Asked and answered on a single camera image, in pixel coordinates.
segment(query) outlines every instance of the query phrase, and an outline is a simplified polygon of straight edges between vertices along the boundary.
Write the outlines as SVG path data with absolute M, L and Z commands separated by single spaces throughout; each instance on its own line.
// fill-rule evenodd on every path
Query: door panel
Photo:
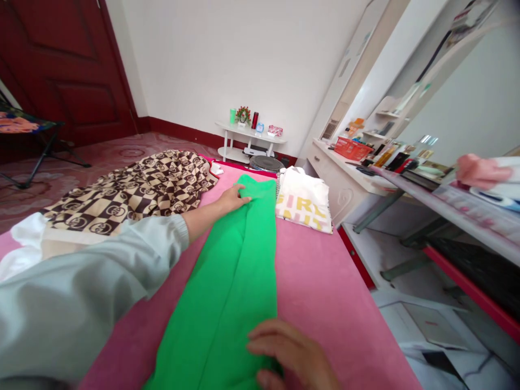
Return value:
M 62 139 L 86 145 L 136 133 L 96 0 L 0 2 L 0 34 L 9 37 L 0 41 L 2 80 L 23 89 L 23 109 L 65 122 Z

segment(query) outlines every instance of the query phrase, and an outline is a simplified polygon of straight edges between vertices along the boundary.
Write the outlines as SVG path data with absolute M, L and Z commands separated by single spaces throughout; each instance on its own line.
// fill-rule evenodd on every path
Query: brown patterned blanket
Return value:
M 75 188 L 41 213 L 56 229 L 118 234 L 126 219 L 169 216 L 196 209 L 218 179 L 210 163 L 192 152 L 168 150 L 145 157 Z

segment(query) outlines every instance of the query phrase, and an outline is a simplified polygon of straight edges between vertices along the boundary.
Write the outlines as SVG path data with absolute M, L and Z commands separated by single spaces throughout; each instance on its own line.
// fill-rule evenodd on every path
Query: door frame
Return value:
M 134 100 L 132 98 L 132 92 L 130 91 L 130 85 L 128 84 L 128 80 L 125 73 L 125 68 L 123 66 L 123 61 L 121 59 L 121 54 L 119 52 L 118 42 L 115 38 L 114 29 L 112 28 L 112 23 L 110 21 L 110 15 L 108 14 L 108 8 L 106 4 L 106 0 L 97 0 L 99 5 L 99 9 L 101 12 L 101 18 L 103 20 L 103 26 L 107 32 L 108 43 L 110 45 L 110 49 L 115 58 L 115 63 L 119 73 L 119 79 L 123 86 L 123 91 L 125 93 L 126 100 L 128 102 L 128 106 L 130 108 L 130 114 L 132 117 L 132 121 L 134 123 L 135 133 L 144 133 L 145 129 L 140 131 L 137 110 L 135 109 Z M 16 101 L 22 106 L 22 109 L 29 114 L 34 116 L 42 116 L 36 109 L 35 104 L 31 101 L 31 98 L 27 95 L 25 90 L 18 84 L 18 81 L 11 73 L 9 66 L 4 62 L 4 60 L 0 57 L 0 79 L 5 84 L 6 88 L 9 92 L 15 97 Z
M 110 21 L 110 15 L 108 14 L 108 7 L 106 4 L 106 0 L 97 0 L 99 4 L 99 8 L 101 10 L 101 17 L 103 18 L 103 24 L 105 25 L 105 29 L 107 30 L 108 40 L 110 47 L 112 48 L 112 52 L 115 57 L 115 63 L 118 67 L 119 78 L 121 83 L 123 84 L 123 90 L 125 91 L 126 99 L 128 100 L 128 106 L 130 107 L 130 114 L 132 116 L 132 121 L 134 122 L 134 128 L 136 134 L 144 133 L 145 131 L 140 131 L 138 125 L 138 116 L 137 110 L 135 109 L 134 100 L 132 98 L 132 91 L 130 90 L 130 84 L 128 84 L 128 79 L 125 73 L 125 67 L 123 65 L 123 60 L 121 59 L 121 53 L 119 52 L 118 42 L 115 38 L 114 29 L 112 28 L 112 22 Z

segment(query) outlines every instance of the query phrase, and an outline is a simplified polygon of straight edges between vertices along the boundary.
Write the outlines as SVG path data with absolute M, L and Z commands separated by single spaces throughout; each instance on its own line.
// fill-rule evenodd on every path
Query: red basket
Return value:
M 365 158 L 374 149 L 348 138 L 338 137 L 334 152 L 349 160 L 359 161 Z

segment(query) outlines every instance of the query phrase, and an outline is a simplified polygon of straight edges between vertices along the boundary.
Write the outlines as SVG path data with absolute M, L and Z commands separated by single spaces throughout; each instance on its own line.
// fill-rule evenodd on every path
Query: red thermos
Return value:
M 251 125 L 252 129 L 256 129 L 256 124 L 258 123 L 258 113 L 253 114 L 253 124 Z

